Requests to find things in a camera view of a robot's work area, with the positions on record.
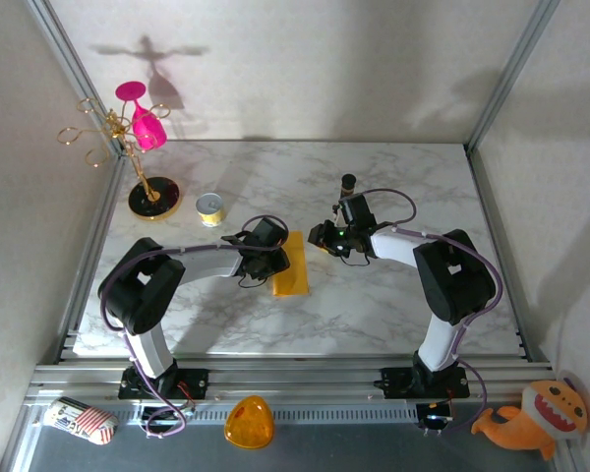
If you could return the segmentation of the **orange shark plush toy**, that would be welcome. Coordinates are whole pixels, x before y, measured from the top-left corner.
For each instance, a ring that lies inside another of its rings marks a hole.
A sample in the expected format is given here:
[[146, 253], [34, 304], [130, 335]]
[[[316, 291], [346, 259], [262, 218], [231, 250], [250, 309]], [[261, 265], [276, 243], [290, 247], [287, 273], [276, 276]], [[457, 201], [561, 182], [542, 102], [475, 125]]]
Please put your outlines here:
[[541, 380], [523, 389], [520, 406], [482, 412], [471, 433], [504, 449], [537, 450], [550, 461], [558, 442], [580, 438], [587, 427], [588, 411], [579, 393], [569, 383]]

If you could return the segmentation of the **pink plastic wine glass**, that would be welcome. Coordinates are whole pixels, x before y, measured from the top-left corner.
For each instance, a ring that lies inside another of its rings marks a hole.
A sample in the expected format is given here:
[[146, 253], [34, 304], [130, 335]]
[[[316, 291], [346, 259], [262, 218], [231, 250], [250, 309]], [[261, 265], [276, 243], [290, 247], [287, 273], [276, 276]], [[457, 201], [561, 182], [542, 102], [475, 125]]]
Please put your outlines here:
[[153, 111], [148, 111], [139, 104], [139, 99], [146, 92], [147, 86], [138, 81], [126, 82], [115, 90], [118, 99], [134, 104], [134, 114], [130, 120], [130, 125], [138, 147], [142, 151], [161, 148], [167, 142], [167, 134], [160, 119]]

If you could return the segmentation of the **black controller box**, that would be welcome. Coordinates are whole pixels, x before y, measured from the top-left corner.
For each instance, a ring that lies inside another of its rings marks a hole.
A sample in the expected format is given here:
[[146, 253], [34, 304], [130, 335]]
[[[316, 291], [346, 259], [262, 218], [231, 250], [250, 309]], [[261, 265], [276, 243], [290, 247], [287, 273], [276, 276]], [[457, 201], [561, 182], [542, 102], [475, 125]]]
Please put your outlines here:
[[168, 407], [145, 407], [142, 410], [140, 424], [142, 427], [149, 424], [154, 430], [169, 430], [180, 425], [181, 420]]
[[448, 401], [416, 405], [418, 426], [424, 430], [442, 431], [453, 421]]

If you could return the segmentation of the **aluminium extrusion frame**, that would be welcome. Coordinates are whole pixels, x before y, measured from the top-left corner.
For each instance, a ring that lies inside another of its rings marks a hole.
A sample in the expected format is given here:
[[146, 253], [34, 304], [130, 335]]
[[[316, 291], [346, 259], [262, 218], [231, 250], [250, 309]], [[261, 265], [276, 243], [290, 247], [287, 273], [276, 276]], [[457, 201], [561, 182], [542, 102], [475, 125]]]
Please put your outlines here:
[[[129, 362], [120, 357], [77, 358], [72, 350], [77, 326], [86, 306], [86, 292], [93, 281], [94, 266], [103, 248], [103, 238], [112, 220], [112, 212], [121, 189], [127, 164], [115, 159], [107, 172], [101, 194], [79, 261], [77, 279], [73, 284], [67, 308], [59, 329], [59, 339], [51, 349], [51, 362], [35, 367], [23, 405], [0, 472], [30, 472], [33, 460], [44, 453], [38, 443], [44, 428], [44, 413], [51, 401], [60, 396], [75, 397], [119, 414], [122, 423], [133, 426], [149, 399], [119, 399], [121, 371]], [[243, 355], [185, 354], [181, 363], [186, 368], [210, 369], [207, 397], [200, 405], [233, 405], [246, 395], [256, 393], [274, 406], [278, 405], [416, 405], [416, 399], [384, 399], [375, 387], [379, 368], [390, 364], [406, 367], [408, 355], [366, 355], [258, 357]], [[470, 396], [461, 399], [463, 406], [481, 401], [505, 402], [518, 397], [523, 385], [532, 380], [549, 379], [555, 375], [547, 362], [534, 362], [527, 354], [473, 355], [472, 372], [468, 374]]]

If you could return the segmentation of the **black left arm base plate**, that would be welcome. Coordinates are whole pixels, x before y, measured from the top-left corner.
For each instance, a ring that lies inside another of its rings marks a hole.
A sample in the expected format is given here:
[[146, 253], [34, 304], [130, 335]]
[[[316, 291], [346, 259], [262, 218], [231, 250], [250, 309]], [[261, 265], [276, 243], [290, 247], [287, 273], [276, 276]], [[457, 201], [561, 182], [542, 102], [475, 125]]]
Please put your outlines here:
[[[167, 399], [187, 399], [190, 395], [194, 400], [203, 400], [207, 393], [208, 374], [207, 369], [172, 368], [150, 381], [156, 391]], [[138, 400], [154, 398], [154, 395], [136, 368], [131, 366], [122, 374], [118, 398]]]

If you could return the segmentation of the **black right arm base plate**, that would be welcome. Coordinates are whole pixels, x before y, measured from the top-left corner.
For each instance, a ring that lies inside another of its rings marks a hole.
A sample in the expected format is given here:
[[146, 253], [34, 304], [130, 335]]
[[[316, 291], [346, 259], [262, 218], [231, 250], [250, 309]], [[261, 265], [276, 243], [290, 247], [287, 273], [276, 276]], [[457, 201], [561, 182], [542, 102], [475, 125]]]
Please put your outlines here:
[[446, 399], [470, 396], [466, 372], [458, 365], [431, 373], [419, 366], [381, 369], [375, 386], [385, 399]]

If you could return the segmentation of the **striped fabric pouch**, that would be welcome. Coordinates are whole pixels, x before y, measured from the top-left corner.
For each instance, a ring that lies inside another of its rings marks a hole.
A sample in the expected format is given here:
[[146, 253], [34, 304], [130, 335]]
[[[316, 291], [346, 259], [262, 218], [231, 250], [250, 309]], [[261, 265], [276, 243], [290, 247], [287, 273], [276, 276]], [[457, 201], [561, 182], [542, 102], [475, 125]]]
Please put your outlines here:
[[110, 443], [119, 426], [114, 414], [67, 396], [55, 399], [48, 406], [43, 421], [45, 426], [96, 445]]

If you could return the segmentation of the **orange translucent plastic case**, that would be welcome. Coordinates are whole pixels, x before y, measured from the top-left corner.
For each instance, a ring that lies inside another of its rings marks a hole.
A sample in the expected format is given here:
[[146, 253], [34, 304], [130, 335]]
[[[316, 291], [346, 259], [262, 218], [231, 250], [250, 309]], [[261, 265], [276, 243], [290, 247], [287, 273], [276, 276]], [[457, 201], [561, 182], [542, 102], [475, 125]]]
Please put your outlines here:
[[224, 425], [225, 439], [244, 449], [268, 446], [274, 436], [274, 419], [266, 401], [257, 395], [242, 399]]

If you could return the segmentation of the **yellow tin can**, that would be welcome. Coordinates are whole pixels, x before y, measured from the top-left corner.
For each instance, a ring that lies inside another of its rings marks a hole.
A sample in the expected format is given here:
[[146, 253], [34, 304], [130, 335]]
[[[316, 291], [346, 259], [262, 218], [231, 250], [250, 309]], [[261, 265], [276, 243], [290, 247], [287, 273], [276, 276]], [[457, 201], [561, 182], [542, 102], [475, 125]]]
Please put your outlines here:
[[206, 227], [216, 227], [224, 219], [224, 202], [216, 193], [205, 193], [198, 197], [196, 210]]

